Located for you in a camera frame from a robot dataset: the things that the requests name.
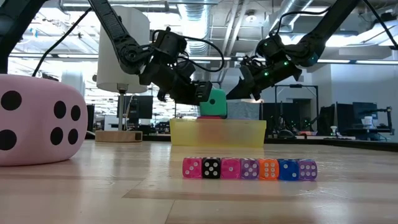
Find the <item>black metal rack frame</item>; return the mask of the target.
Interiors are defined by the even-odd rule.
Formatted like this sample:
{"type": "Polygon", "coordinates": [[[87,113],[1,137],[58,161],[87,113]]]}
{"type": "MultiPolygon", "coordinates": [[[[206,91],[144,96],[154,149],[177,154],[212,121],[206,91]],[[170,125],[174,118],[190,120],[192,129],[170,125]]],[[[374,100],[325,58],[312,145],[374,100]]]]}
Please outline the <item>black metal rack frame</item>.
{"type": "Polygon", "coordinates": [[[275,103],[275,108],[276,108],[276,104],[278,103],[278,95],[282,92],[282,90],[280,92],[278,92],[278,88],[306,88],[308,91],[310,91],[315,97],[316,97],[316,107],[317,107],[317,111],[319,111],[319,90],[318,90],[318,86],[317,85],[302,85],[302,84],[289,84],[289,85],[274,85],[274,103],[275,103]]]}

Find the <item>yellow translucent plastic tray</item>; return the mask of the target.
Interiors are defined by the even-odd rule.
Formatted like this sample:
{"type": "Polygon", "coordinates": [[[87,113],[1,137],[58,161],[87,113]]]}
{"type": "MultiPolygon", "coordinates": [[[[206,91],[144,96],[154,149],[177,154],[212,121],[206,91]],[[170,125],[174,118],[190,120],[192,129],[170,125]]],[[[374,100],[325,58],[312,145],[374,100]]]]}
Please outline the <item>yellow translucent plastic tray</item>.
{"type": "Polygon", "coordinates": [[[262,147],[267,122],[240,119],[171,119],[174,146],[262,147]]]}

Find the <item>small orange translucent die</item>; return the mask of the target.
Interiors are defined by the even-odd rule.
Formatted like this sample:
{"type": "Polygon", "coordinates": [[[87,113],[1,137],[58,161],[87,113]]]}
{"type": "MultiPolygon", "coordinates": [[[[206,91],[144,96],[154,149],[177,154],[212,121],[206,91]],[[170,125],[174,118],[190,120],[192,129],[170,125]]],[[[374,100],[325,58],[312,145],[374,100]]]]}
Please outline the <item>small orange translucent die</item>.
{"type": "Polygon", "coordinates": [[[279,163],[277,159],[259,159],[259,179],[277,180],[279,177],[279,163]]]}

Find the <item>small blue translucent die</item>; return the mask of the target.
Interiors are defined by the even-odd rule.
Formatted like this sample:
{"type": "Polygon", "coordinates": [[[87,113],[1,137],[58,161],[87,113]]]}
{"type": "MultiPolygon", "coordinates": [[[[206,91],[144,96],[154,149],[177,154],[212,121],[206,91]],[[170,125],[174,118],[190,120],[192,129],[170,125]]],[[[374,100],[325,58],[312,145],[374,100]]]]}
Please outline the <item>small blue translucent die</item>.
{"type": "Polygon", "coordinates": [[[278,159],[279,179],[294,181],[299,179],[299,165],[294,159],[278,159]]]}

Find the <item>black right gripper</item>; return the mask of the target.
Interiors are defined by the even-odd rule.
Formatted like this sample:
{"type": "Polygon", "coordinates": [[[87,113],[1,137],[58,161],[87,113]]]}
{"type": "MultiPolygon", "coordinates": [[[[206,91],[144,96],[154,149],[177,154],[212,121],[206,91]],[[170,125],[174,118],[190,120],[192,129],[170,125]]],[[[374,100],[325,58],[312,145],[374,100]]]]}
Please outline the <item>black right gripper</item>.
{"type": "Polygon", "coordinates": [[[260,98],[262,90],[275,86],[289,77],[298,80],[302,70],[288,59],[282,59],[270,65],[264,65],[254,57],[244,57],[241,61],[241,73],[238,84],[226,95],[227,100],[260,98]]]}

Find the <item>pink foam die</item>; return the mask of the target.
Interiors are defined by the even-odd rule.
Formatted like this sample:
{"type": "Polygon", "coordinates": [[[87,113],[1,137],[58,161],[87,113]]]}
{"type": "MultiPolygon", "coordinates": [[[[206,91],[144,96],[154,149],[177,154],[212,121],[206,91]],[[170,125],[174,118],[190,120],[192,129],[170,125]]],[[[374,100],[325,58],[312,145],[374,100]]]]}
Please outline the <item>pink foam die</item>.
{"type": "Polygon", "coordinates": [[[86,135],[82,94],[64,83],[0,74],[0,166],[60,162],[86,135]]]}

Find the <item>teal foam die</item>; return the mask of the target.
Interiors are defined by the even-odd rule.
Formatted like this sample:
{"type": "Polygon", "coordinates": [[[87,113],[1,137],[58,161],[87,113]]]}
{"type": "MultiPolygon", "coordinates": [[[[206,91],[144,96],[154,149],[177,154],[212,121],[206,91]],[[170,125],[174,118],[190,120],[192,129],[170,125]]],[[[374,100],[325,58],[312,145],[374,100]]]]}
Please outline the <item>teal foam die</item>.
{"type": "Polygon", "coordinates": [[[199,105],[200,117],[218,116],[225,118],[228,114],[226,93],[222,89],[212,89],[208,101],[201,102],[199,105]]]}

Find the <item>white shade table lamp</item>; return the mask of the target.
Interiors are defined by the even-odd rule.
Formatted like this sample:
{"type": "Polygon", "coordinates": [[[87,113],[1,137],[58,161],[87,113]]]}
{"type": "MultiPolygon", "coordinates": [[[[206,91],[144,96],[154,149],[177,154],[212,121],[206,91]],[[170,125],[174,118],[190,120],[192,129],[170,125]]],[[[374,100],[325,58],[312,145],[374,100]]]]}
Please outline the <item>white shade table lamp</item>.
{"type": "MultiPolygon", "coordinates": [[[[121,16],[121,20],[130,35],[141,44],[149,42],[150,22],[143,12],[133,7],[114,6],[116,14],[121,16]]],[[[96,86],[101,90],[106,90],[119,94],[121,100],[126,93],[143,93],[147,87],[139,84],[137,75],[128,75],[123,72],[114,53],[108,35],[104,29],[100,29],[98,71],[96,86]]],[[[118,118],[113,122],[106,120],[104,130],[95,132],[97,142],[141,142],[141,131],[124,131],[123,114],[125,111],[122,106],[117,108],[118,118]]]]}

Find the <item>small black die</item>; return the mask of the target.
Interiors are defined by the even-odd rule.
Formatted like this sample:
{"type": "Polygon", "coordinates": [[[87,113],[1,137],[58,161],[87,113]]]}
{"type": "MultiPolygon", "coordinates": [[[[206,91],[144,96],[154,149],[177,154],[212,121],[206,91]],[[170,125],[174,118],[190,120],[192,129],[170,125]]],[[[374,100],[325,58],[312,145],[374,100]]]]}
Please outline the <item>small black die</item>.
{"type": "Polygon", "coordinates": [[[201,169],[204,179],[219,179],[221,177],[221,159],[219,157],[204,157],[201,169]]]}

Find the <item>small purple translucent die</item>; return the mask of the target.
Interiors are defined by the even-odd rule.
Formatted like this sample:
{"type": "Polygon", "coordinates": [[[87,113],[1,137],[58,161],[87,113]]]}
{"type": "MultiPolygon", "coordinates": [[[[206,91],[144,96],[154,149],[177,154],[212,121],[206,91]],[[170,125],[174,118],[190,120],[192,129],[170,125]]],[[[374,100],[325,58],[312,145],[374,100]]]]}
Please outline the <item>small purple translucent die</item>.
{"type": "Polygon", "coordinates": [[[241,178],[242,179],[258,179],[259,163],[257,159],[241,158],[241,178]]]}
{"type": "Polygon", "coordinates": [[[317,163],[311,159],[297,160],[300,180],[315,180],[318,175],[317,163]]]}

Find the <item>white pillar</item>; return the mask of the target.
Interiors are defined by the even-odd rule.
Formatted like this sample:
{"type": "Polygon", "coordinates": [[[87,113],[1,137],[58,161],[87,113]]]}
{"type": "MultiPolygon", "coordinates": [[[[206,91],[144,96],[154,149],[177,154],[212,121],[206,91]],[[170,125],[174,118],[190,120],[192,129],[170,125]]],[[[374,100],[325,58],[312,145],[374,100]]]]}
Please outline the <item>white pillar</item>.
{"type": "Polygon", "coordinates": [[[85,79],[80,70],[64,70],[62,72],[63,95],[79,105],[85,104],[85,79]]]}

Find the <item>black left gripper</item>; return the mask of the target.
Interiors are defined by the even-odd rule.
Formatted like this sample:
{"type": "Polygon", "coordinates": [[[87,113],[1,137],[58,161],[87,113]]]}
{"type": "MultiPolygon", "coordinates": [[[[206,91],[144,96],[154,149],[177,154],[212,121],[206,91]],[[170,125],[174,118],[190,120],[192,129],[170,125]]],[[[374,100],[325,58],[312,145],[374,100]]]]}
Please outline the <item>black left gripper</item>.
{"type": "Polygon", "coordinates": [[[201,102],[207,102],[213,88],[212,82],[209,81],[200,81],[195,87],[191,81],[179,75],[158,55],[153,56],[139,75],[139,83],[141,85],[153,83],[158,86],[157,99],[161,102],[166,102],[165,97],[169,95],[176,103],[185,105],[198,105],[201,102]]]}

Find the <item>long ceiling light strip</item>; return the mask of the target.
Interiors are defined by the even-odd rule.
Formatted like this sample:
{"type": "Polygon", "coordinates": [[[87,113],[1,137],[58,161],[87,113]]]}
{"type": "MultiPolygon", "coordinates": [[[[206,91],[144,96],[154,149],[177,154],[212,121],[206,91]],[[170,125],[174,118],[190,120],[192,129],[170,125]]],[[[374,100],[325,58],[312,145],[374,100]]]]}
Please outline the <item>long ceiling light strip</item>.
{"type": "MultiPolygon", "coordinates": [[[[40,59],[42,54],[33,53],[11,53],[9,58],[32,58],[40,59]]],[[[50,54],[47,56],[51,60],[81,60],[94,61],[98,59],[96,54],[50,54]]],[[[189,59],[198,62],[220,61],[221,57],[212,56],[189,56],[189,59]]],[[[358,64],[358,65],[398,65],[398,60],[343,60],[343,59],[319,59],[317,63],[325,64],[358,64]]]]}

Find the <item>black computer monitor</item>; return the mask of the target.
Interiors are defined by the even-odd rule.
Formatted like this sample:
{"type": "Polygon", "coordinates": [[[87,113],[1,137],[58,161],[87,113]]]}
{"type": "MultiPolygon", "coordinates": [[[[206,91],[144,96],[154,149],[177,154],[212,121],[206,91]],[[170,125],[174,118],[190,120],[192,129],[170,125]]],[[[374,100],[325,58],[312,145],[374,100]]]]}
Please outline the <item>black computer monitor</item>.
{"type": "Polygon", "coordinates": [[[354,118],[357,120],[364,119],[366,116],[372,116],[378,119],[376,103],[353,102],[354,118]]]}
{"type": "Polygon", "coordinates": [[[323,106],[317,121],[317,131],[319,136],[329,136],[332,132],[331,126],[336,126],[337,131],[344,136],[348,135],[348,130],[353,127],[354,112],[353,105],[338,103],[330,106],[323,106]]]}
{"type": "Polygon", "coordinates": [[[120,108],[122,108],[121,121],[119,128],[138,127],[143,119],[152,119],[153,109],[152,96],[140,95],[121,95],[118,98],[118,111],[116,117],[119,118],[120,108]]]}

